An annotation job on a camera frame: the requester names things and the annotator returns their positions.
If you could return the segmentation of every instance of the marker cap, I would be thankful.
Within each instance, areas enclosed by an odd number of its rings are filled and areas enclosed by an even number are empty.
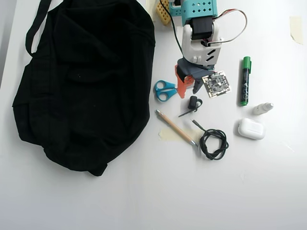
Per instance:
[[[242,68],[243,68],[243,69],[249,69],[249,73],[251,73],[251,61],[250,61],[250,57],[244,57]]]

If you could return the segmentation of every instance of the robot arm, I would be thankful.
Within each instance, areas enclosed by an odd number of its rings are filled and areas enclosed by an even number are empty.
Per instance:
[[[183,58],[175,68],[181,98],[185,96],[186,87],[191,85],[191,79],[195,80],[193,93],[197,93],[203,85],[201,78],[214,73],[222,46],[219,26],[214,20],[231,11],[238,10],[227,10],[217,16],[216,0],[169,0],[170,14],[181,16],[183,25]]]

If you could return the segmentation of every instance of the pencil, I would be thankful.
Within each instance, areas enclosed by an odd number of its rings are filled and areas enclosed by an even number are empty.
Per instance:
[[[160,110],[156,110],[156,112],[158,113],[158,115],[163,119],[165,120],[165,122],[167,122],[171,127],[172,129],[177,132],[182,138],[184,138],[184,140],[186,140],[188,143],[190,143],[191,145],[193,146],[196,146],[197,147],[197,144],[195,143],[195,141],[190,138],[188,136],[188,134],[186,134],[184,131],[182,131],[178,126],[176,126],[174,124],[174,122],[172,122],[165,114],[163,114]]]

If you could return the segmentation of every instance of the green marker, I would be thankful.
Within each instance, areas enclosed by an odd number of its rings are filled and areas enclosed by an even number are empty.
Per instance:
[[[242,88],[241,88],[241,105],[246,106],[248,104],[248,91],[249,91],[249,75],[251,73],[251,61],[250,57],[243,59],[243,71],[242,71]]]

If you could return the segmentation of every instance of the black clip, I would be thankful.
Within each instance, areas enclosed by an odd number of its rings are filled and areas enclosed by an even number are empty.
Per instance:
[[[188,109],[190,109],[190,111],[185,112],[184,114],[180,115],[179,117],[182,117],[184,115],[187,115],[189,113],[197,112],[198,108],[201,107],[202,105],[202,99],[198,99],[196,96],[191,96],[190,97],[190,101],[189,101],[189,105],[188,105]]]

